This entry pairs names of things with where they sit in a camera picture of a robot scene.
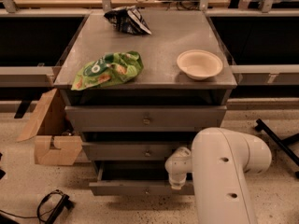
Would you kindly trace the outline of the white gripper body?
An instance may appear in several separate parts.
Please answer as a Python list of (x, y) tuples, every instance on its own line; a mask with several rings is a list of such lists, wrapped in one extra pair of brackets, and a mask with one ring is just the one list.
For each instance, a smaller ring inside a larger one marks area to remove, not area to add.
[(181, 190), (186, 183), (187, 173), (192, 171), (192, 153), (186, 147), (179, 147), (165, 162), (168, 181), (172, 189)]

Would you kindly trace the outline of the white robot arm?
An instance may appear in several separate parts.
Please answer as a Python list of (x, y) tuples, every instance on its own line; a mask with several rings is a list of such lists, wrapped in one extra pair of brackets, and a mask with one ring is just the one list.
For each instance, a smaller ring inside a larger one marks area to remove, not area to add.
[(172, 189), (192, 175), (199, 224), (258, 224), (245, 174), (262, 174), (272, 154), (259, 137), (223, 128), (199, 132), (165, 162)]

